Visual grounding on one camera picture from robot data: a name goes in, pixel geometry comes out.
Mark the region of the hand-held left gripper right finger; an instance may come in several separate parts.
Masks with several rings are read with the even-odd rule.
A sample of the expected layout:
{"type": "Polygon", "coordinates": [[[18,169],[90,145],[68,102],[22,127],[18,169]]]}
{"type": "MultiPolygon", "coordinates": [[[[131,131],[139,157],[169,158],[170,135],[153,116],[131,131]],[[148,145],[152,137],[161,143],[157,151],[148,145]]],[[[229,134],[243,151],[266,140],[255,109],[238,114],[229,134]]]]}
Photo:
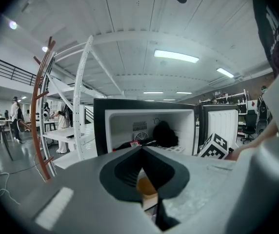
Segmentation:
{"type": "Polygon", "coordinates": [[[239,193],[239,162],[186,156],[143,147],[175,171],[159,188],[170,234],[231,234],[231,211],[239,193]]]}

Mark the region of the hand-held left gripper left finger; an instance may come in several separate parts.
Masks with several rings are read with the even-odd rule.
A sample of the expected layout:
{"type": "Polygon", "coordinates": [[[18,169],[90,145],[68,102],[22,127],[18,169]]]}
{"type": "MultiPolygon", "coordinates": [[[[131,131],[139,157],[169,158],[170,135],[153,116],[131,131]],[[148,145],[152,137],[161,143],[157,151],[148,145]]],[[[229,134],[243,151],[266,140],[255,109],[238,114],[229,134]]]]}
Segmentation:
{"type": "Polygon", "coordinates": [[[19,206],[17,222],[31,234],[158,234],[140,203],[120,201],[100,182],[103,166],[121,150],[69,166],[19,206]]]}

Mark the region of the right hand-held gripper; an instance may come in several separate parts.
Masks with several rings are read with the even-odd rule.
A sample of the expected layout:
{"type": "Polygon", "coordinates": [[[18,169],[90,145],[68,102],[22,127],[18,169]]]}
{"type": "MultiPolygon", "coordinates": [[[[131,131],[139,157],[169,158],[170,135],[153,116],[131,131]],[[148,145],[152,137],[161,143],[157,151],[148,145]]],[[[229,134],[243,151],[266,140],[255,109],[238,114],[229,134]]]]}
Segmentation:
{"type": "Polygon", "coordinates": [[[228,155],[228,142],[216,133],[212,133],[198,153],[199,157],[225,159],[228,155]]]}

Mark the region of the black mini fridge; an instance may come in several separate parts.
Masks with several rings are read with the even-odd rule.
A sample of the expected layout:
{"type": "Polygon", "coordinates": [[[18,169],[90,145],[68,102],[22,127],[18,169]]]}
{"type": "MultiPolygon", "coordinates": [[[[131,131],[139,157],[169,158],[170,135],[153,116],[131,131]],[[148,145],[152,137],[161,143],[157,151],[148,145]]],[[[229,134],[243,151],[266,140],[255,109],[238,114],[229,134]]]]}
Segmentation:
{"type": "Polygon", "coordinates": [[[166,121],[185,148],[183,155],[198,156],[207,138],[216,133],[236,148],[239,122],[236,105],[192,105],[126,99],[94,100],[94,131],[98,155],[113,152],[125,142],[153,138],[166,121]]]}

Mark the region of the person's right forearm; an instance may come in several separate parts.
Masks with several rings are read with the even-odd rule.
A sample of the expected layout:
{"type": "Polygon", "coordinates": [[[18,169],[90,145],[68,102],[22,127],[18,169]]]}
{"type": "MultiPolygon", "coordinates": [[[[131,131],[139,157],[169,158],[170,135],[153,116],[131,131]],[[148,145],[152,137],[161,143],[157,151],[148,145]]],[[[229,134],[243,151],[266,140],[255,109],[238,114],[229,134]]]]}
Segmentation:
{"type": "Polygon", "coordinates": [[[277,132],[277,124],[274,119],[272,119],[265,130],[256,139],[254,139],[249,144],[244,144],[235,149],[233,152],[229,153],[225,159],[236,161],[243,150],[258,147],[264,140],[275,137],[277,135],[277,132]]]}

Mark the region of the black office chair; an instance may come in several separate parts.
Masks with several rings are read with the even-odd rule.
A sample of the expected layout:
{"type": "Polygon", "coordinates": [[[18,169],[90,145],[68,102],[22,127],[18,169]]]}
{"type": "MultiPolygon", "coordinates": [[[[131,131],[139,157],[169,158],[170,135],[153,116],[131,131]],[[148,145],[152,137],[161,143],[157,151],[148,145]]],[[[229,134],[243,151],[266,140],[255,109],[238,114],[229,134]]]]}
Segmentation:
{"type": "Polygon", "coordinates": [[[245,144],[245,142],[251,142],[254,140],[252,137],[253,134],[256,133],[256,122],[258,115],[254,110],[248,110],[245,115],[245,123],[246,125],[243,127],[242,132],[246,135],[244,138],[241,138],[241,142],[245,144]]]}

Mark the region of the black cloth bundle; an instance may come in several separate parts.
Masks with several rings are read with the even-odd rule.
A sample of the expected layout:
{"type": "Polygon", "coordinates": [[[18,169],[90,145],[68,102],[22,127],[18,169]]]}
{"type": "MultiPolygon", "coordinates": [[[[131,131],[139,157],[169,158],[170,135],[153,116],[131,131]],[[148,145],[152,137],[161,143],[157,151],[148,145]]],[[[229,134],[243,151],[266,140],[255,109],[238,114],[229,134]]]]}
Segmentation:
{"type": "Polygon", "coordinates": [[[177,146],[179,139],[166,121],[160,121],[153,130],[153,138],[157,145],[165,148],[177,146]]]}

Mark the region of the dark soda bottle red label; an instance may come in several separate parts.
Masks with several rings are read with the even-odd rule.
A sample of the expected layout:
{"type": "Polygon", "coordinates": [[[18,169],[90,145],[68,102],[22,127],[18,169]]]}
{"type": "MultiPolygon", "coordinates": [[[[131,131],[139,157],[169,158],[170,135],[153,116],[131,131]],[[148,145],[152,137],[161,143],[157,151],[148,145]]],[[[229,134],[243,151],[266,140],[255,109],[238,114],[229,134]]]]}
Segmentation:
{"type": "Polygon", "coordinates": [[[130,142],[125,142],[122,145],[120,145],[117,148],[113,148],[112,151],[118,151],[130,147],[138,147],[138,146],[157,146],[156,140],[153,138],[147,138],[147,139],[142,139],[142,140],[132,140],[130,142]]]}

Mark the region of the brown wooden coat rack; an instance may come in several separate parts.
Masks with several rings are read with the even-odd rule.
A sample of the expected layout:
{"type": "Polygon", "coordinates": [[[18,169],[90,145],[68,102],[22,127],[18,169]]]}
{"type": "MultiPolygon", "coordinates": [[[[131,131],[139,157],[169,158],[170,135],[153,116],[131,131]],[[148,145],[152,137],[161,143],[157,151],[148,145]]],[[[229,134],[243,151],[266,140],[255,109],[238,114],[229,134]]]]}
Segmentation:
{"type": "Polygon", "coordinates": [[[54,54],[52,50],[56,42],[49,37],[47,50],[42,60],[34,56],[34,60],[39,65],[39,69],[35,78],[32,100],[31,100],[31,133],[36,151],[35,158],[38,159],[38,172],[42,176],[44,182],[48,182],[51,176],[56,174],[52,165],[53,157],[48,152],[47,141],[43,134],[45,133],[43,107],[46,96],[49,94],[47,89],[47,74],[52,69],[54,54]]]}

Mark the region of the white metal shelf rack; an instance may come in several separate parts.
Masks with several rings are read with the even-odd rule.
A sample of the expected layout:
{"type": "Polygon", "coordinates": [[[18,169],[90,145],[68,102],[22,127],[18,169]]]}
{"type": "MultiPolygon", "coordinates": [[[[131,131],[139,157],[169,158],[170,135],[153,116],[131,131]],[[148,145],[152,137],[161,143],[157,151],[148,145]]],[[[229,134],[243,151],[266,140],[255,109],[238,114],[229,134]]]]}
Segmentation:
{"type": "Polygon", "coordinates": [[[88,55],[91,54],[94,57],[94,59],[98,62],[107,75],[109,74],[109,71],[95,53],[93,49],[93,40],[94,37],[89,36],[87,42],[84,43],[84,48],[80,50],[82,55],[79,61],[73,87],[68,86],[67,84],[59,81],[57,78],[51,76],[50,73],[52,67],[55,63],[56,57],[58,56],[57,53],[51,51],[52,46],[48,47],[45,57],[40,64],[41,74],[39,77],[43,79],[40,94],[37,96],[40,110],[44,110],[44,99],[50,98],[64,102],[73,112],[72,127],[49,132],[46,131],[44,126],[43,115],[40,115],[40,139],[43,152],[46,157],[44,163],[45,166],[50,168],[53,176],[56,176],[57,174],[55,169],[56,166],[65,169],[74,163],[89,159],[96,151],[93,125],[94,115],[90,114],[89,124],[85,124],[80,118],[80,116],[86,116],[86,113],[81,108],[81,106],[86,107],[89,103],[93,102],[94,99],[106,98],[106,96],[94,89],[87,89],[82,83],[88,55]],[[59,159],[54,159],[49,154],[46,141],[48,138],[73,144],[75,150],[59,159]]]}

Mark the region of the person's printed black shirt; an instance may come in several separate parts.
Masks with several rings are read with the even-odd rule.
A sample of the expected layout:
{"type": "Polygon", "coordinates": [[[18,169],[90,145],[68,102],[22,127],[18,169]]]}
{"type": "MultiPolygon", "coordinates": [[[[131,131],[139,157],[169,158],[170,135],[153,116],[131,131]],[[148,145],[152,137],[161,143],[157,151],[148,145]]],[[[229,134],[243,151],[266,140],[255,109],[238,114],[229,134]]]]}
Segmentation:
{"type": "Polygon", "coordinates": [[[279,75],[279,16],[268,0],[253,0],[258,34],[274,77],[279,75]]]}

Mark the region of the black railing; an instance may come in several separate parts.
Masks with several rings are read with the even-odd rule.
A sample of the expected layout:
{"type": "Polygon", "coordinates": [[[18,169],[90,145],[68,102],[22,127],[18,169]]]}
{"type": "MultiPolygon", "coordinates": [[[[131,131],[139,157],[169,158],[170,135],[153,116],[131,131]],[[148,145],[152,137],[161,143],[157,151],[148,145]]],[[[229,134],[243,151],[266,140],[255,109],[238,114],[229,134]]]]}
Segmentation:
{"type": "Polygon", "coordinates": [[[0,76],[34,86],[36,75],[0,59],[0,76]]]}

